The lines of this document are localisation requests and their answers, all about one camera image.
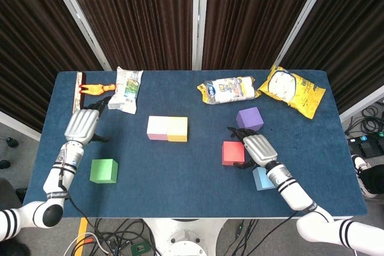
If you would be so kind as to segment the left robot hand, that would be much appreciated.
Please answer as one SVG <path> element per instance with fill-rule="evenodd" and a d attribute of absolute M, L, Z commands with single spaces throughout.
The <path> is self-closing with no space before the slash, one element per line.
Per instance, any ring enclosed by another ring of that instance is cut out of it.
<path fill-rule="evenodd" d="M 76 110 L 64 132 L 66 140 L 76 141 L 82 145 L 87 145 L 90 141 L 100 141 L 103 143 L 110 141 L 110 137 L 102 137 L 95 133 L 98 120 L 110 99 L 111 96 L 105 97 L 96 103 Z"/>

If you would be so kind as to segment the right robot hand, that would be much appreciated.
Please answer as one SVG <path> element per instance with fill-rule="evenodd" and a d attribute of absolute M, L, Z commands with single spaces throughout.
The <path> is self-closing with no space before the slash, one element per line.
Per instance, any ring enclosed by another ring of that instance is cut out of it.
<path fill-rule="evenodd" d="M 236 168 L 246 169 L 258 165 L 266 168 L 271 162 L 277 162 L 277 151 L 265 136 L 249 128 L 227 127 L 232 132 L 231 138 L 237 137 L 251 156 L 251 161 L 241 164 L 234 162 Z"/>

